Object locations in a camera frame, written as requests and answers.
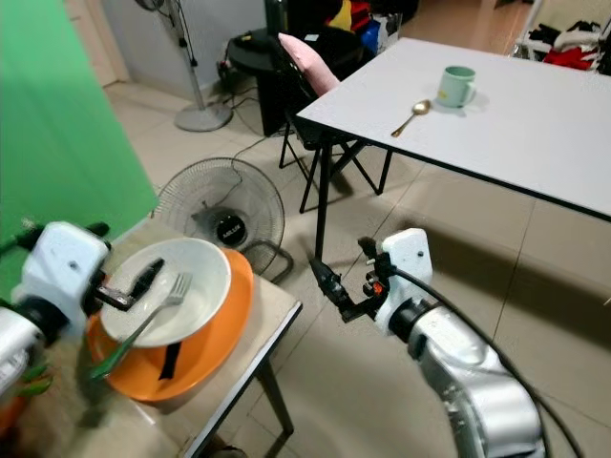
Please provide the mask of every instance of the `gold spoon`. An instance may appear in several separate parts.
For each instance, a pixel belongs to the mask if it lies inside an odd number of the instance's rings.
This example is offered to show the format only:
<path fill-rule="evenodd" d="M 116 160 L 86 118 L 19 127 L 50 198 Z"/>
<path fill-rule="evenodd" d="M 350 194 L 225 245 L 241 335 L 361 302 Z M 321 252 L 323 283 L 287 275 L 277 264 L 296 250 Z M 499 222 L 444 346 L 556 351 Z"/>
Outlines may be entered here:
<path fill-rule="evenodd" d="M 431 109 L 431 101 L 430 100 L 421 100 L 421 101 L 419 101 L 413 107 L 411 107 L 411 116 L 408 118 L 408 120 L 405 121 L 401 125 L 401 127 L 399 127 L 399 129 L 394 131 L 391 135 L 395 136 L 395 137 L 400 136 L 401 133 L 403 132 L 403 130 L 406 128 L 406 126 L 408 124 L 410 124 L 410 121 L 412 119 L 414 119 L 418 115 L 425 115 L 426 113 L 429 112 L 430 109 Z"/>

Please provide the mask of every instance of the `fork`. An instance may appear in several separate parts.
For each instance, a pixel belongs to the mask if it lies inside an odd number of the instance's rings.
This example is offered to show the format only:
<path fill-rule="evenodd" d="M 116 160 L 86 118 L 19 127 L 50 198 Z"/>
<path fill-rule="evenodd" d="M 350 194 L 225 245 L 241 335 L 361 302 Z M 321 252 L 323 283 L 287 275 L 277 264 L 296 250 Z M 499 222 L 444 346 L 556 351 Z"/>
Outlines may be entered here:
<path fill-rule="evenodd" d="M 168 307 L 173 305 L 180 305 L 182 301 L 184 301 L 184 297 L 189 291 L 189 287 L 191 286 L 192 280 L 191 274 L 180 273 L 177 275 L 176 280 L 174 281 L 174 285 L 170 290 L 170 294 L 163 300 L 161 305 L 157 307 L 151 315 L 148 316 L 146 320 L 127 338 L 125 341 L 121 343 L 115 351 L 110 354 L 104 361 L 94 367 L 90 373 L 89 378 L 91 380 L 99 380 L 106 376 L 108 376 L 115 368 L 123 361 L 125 355 L 130 350 L 136 339 L 142 334 L 144 329 L 148 327 L 154 317 L 157 314 Z"/>

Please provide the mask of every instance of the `orange plate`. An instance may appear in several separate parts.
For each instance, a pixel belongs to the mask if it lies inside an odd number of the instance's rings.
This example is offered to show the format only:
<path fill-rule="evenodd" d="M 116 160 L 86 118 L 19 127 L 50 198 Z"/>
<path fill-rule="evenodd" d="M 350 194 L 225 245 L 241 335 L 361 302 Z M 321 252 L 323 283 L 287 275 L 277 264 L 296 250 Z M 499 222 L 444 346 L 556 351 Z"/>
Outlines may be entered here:
<path fill-rule="evenodd" d="M 174 378 L 158 380 L 167 347 L 133 348 L 106 379 L 116 391 L 139 401 L 170 399 L 204 380 L 229 356 L 248 320 L 254 277 L 244 256 L 237 251 L 223 252 L 231 265 L 229 294 L 210 323 L 182 341 Z M 95 363 L 116 347 L 116 342 L 104 331 L 99 315 L 90 320 L 87 343 Z"/>

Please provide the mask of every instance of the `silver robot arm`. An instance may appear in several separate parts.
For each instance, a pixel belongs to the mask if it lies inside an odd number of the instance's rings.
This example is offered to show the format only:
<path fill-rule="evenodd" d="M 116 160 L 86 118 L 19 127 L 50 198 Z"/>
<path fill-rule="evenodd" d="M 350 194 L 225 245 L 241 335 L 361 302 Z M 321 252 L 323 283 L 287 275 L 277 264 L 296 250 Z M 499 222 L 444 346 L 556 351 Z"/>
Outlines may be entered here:
<path fill-rule="evenodd" d="M 408 302 L 390 319 L 390 330 L 407 341 L 408 353 L 443 402 L 459 456 L 546 456 L 530 395 L 452 311 Z"/>
<path fill-rule="evenodd" d="M 409 355 L 448 414 L 458 454 L 465 458 L 542 458 L 548 456 L 537 405 L 526 387 L 505 367 L 471 325 L 412 281 L 432 276 L 426 234 L 409 229 L 385 239 L 360 239 L 368 263 L 364 292 L 355 304 L 340 278 L 319 260 L 310 265 L 323 293 L 338 306 L 345 323 L 369 315 L 385 335 L 408 345 Z"/>

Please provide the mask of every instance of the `fan base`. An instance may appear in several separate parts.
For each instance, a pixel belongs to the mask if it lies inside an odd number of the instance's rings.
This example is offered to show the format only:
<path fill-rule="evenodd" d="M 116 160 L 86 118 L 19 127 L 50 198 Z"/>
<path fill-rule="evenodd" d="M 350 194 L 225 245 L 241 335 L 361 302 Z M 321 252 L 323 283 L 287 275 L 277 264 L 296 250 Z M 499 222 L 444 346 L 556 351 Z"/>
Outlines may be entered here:
<path fill-rule="evenodd" d="M 211 132 L 227 124 L 232 116 L 231 109 L 220 103 L 208 105 L 205 110 L 200 110 L 194 104 L 182 109 L 176 115 L 174 124 L 183 131 Z"/>

